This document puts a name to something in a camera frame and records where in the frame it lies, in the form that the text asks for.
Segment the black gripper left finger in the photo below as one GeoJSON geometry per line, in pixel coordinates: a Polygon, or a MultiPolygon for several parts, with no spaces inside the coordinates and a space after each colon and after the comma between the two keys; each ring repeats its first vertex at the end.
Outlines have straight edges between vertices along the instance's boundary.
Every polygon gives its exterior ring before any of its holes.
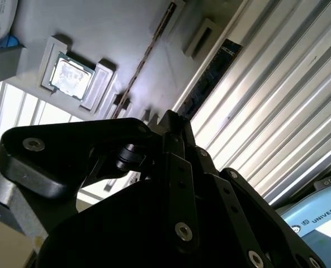
{"type": "Polygon", "coordinates": [[[16,127],[0,143],[0,214],[41,240],[72,216],[141,181],[192,183],[184,117],[154,127],[135,118],[16,127]]]}

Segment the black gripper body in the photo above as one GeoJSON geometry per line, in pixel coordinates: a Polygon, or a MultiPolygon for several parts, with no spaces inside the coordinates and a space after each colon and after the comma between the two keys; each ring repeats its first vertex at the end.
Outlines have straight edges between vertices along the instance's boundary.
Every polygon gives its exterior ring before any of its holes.
{"type": "Polygon", "coordinates": [[[184,180],[138,182],[49,234],[37,267],[244,267],[223,209],[184,180]]]}

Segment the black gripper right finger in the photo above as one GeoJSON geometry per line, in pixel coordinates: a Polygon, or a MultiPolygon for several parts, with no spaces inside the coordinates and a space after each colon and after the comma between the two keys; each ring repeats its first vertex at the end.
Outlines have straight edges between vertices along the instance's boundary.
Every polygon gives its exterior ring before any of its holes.
{"type": "Polygon", "coordinates": [[[325,267],[320,257],[234,169],[218,171],[182,120],[195,168],[203,267],[325,267]]]}

